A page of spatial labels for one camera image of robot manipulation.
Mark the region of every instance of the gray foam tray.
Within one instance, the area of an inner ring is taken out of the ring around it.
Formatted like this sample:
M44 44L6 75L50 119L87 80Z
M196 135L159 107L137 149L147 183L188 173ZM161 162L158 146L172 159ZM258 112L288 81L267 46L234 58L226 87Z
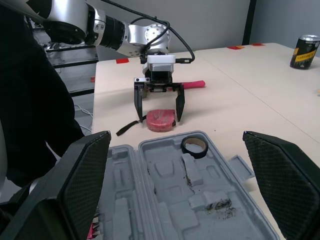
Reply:
M182 153L187 136L208 141L206 157ZM280 239L243 187L253 176L200 131L147 140L138 151L112 147L98 205L103 239Z

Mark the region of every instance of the black tape roll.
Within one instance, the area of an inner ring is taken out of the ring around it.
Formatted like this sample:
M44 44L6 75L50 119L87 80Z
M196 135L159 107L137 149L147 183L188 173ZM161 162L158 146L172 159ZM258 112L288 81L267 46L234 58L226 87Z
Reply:
M186 144L195 144L202 148L202 152L193 152L186 148ZM184 154L190 154L195 159L202 159L206 156L208 152L208 142L200 137L197 136L188 136L183 139L181 143L181 149Z

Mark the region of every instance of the white table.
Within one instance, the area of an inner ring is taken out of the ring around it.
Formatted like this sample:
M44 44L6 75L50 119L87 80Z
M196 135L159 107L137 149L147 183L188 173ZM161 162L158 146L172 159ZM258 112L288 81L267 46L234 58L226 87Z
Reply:
M201 130L228 160L238 154L251 166L242 135L255 131L297 144L320 166L320 59L312 69L289 67L293 49L279 44L196 51L192 64L176 64L174 82L204 80L206 88L187 89L182 120L174 130L156 133L137 124L124 135L116 132L137 120L134 77L142 77L138 58L129 63L102 61L96 67L93 132L110 130L111 146L137 147L144 140ZM188 57L178 53L177 57ZM143 113L176 109L177 94L153 93L143 100ZM246 186L273 227L282 234L263 200L256 179Z

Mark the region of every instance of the black can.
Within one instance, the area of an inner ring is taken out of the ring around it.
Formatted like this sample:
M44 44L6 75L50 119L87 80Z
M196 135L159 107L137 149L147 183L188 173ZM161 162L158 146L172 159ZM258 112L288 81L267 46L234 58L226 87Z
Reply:
M319 36L302 35L299 37L290 62L290 67L295 69L309 69L319 44Z

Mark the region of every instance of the gray wall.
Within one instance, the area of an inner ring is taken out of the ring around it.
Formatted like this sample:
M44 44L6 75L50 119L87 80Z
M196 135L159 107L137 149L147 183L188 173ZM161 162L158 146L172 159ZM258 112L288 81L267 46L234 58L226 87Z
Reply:
M320 35L319 11L320 0L257 0L250 42L295 48L301 35Z
M139 16L95 2L110 17L131 22ZM193 50L241 45L250 0L115 0L133 10L167 20ZM147 26L150 21L137 24ZM187 51L176 37L172 38L170 52ZM120 58L111 49L97 48L100 61Z

